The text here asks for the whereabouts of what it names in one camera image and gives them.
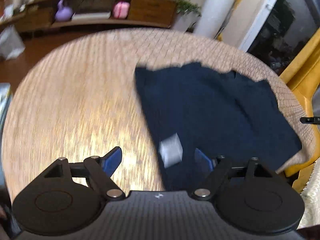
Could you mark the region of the navy blue t-shirt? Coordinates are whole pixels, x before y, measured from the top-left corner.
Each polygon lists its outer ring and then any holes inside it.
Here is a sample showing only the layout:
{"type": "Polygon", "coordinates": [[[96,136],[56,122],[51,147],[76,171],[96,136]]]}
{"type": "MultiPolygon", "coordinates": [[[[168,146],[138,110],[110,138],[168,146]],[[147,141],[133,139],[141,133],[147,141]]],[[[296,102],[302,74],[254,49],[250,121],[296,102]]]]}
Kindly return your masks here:
{"type": "Polygon", "coordinates": [[[245,163],[256,157],[277,170],[302,149],[266,80],[219,73],[192,62],[181,67],[135,69],[136,91],[168,191],[190,190],[205,179],[195,149],[208,158],[245,163]],[[159,144],[178,134],[182,161],[164,168],[159,144]]]}

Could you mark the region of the white clothing tag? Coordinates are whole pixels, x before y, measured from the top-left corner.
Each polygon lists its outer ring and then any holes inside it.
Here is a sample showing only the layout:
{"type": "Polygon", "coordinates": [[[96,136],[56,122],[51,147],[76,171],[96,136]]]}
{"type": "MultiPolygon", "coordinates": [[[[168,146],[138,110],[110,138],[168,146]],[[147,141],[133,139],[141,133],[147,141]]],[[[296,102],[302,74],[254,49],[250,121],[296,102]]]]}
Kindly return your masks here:
{"type": "Polygon", "coordinates": [[[177,133],[160,142],[159,153],[164,168],[169,168],[182,161],[183,147],[177,133]]]}

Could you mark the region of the floral lace table cover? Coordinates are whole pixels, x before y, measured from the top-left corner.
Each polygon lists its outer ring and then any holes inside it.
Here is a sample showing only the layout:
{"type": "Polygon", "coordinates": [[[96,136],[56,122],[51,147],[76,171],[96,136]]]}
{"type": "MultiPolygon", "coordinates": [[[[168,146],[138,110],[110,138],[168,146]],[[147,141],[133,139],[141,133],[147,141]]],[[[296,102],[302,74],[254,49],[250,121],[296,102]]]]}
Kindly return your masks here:
{"type": "Polygon", "coordinates": [[[159,69],[191,61],[267,80],[303,144],[284,168],[311,159],[316,137],[311,125],[300,123],[303,107],[279,76],[255,57],[223,42],[177,31],[105,31],[50,52],[20,83],[3,129],[2,163],[10,197],[15,198],[59,157],[79,162],[115,146],[123,151],[112,177],[119,187],[125,192],[162,191],[134,71],[138,64],[159,69]]]}

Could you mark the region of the white flat device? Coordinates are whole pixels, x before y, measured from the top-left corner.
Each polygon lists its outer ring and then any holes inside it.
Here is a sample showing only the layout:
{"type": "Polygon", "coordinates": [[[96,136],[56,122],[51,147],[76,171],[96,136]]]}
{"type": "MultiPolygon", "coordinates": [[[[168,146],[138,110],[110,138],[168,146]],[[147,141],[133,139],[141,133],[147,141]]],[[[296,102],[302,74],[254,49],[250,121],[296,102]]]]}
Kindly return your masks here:
{"type": "Polygon", "coordinates": [[[111,17],[111,12],[90,12],[90,13],[75,13],[72,16],[72,21],[80,20],[107,20],[111,17]]]}

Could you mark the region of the potted green plant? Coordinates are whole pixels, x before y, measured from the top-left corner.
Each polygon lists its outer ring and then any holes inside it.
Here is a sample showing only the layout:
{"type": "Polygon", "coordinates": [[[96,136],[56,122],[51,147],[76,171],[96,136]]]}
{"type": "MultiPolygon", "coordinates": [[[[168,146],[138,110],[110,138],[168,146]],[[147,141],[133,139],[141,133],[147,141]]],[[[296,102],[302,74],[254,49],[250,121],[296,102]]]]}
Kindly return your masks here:
{"type": "Polygon", "coordinates": [[[201,7],[188,0],[176,1],[176,17],[172,29],[185,33],[201,17],[201,7]]]}

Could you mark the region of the white shopping bag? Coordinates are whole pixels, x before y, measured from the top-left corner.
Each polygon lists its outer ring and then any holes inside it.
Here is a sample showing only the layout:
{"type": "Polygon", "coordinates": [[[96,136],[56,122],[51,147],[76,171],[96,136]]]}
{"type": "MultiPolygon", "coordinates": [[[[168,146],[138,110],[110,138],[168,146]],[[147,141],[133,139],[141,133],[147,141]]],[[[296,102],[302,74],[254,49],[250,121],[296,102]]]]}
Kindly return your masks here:
{"type": "Polygon", "coordinates": [[[13,25],[6,27],[0,36],[1,60],[18,58],[25,50],[25,45],[13,25]]]}

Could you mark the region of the white tower air conditioner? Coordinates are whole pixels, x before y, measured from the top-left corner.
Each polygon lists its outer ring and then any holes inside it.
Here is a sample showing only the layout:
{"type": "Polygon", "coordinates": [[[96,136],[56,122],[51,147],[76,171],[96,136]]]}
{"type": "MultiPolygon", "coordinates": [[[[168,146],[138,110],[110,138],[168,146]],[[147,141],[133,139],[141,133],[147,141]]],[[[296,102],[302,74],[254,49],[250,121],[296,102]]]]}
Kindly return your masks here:
{"type": "Polygon", "coordinates": [[[235,0],[205,0],[194,35],[214,38],[220,30],[235,0]]]}

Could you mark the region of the pink case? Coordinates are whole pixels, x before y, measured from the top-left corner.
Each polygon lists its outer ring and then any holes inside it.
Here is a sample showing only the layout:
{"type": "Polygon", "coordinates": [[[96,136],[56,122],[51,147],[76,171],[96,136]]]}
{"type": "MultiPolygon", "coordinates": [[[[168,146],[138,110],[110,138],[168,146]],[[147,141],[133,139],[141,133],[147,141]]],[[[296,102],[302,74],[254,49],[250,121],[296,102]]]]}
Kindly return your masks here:
{"type": "Polygon", "coordinates": [[[129,2],[124,2],[124,1],[117,2],[113,7],[112,15],[115,19],[123,20],[127,18],[129,9],[130,9],[129,2]]]}

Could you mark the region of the purple kettlebell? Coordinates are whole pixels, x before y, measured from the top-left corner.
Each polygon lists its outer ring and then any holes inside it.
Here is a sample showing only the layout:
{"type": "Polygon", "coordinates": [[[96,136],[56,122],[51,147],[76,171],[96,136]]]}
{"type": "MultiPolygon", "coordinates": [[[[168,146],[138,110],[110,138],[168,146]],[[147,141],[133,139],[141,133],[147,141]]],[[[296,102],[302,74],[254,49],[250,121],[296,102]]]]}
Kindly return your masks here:
{"type": "Polygon", "coordinates": [[[60,0],[57,4],[57,12],[55,14],[55,20],[57,22],[69,21],[73,16],[73,10],[64,5],[64,0],[60,0]]]}

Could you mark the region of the wooden tv cabinet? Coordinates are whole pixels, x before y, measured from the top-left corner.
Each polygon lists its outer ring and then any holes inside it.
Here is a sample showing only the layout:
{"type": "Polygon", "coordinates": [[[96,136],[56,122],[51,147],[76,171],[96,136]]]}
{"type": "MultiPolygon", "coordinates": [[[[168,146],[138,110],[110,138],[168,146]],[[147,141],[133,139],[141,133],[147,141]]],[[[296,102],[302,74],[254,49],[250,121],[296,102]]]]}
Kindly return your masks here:
{"type": "Polygon", "coordinates": [[[64,5],[75,13],[111,12],[107,20],[80,20],[57,22],[55,14],[60,0],[34,0],[28,3],[24,12],[1,22],[1,29],[13,25],[19,33],[33,33],[38,30],[58,29],[79,25],[137,25],[156,28],[170,28],[176,15],[175,0],[64,0],[64,5]],[[127,18],[115,19],[112,15],[117,2],[130,3],[127,18]]]}

